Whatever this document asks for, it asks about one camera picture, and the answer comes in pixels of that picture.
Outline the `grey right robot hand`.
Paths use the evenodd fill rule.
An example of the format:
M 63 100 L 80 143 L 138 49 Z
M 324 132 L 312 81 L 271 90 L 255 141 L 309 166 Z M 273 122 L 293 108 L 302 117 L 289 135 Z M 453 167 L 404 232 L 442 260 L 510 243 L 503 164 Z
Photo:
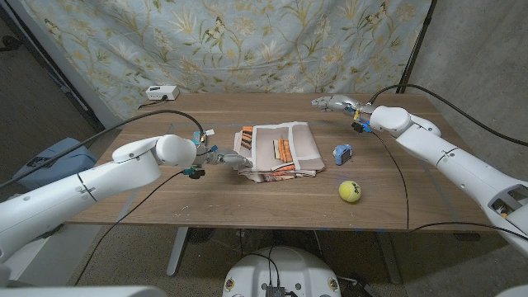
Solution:
M 323 96 L 313 99 L 311 106 L 321 111 L 341 112 L 354 117 L 355 115 L 371 115 L 375 107 L 344 95 Z

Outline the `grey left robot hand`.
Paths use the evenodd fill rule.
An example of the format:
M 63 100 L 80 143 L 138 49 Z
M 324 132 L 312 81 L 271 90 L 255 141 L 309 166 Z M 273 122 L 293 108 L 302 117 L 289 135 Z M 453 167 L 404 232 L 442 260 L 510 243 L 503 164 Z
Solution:
M 216 150 L 209 148 L 204 153 L 198 153 L 194 164 L 202 165 L 205 163 L 210 165 L 224 164 L 234 170 L 253 166 L 251 160 L 226 148 L 217 148 Z

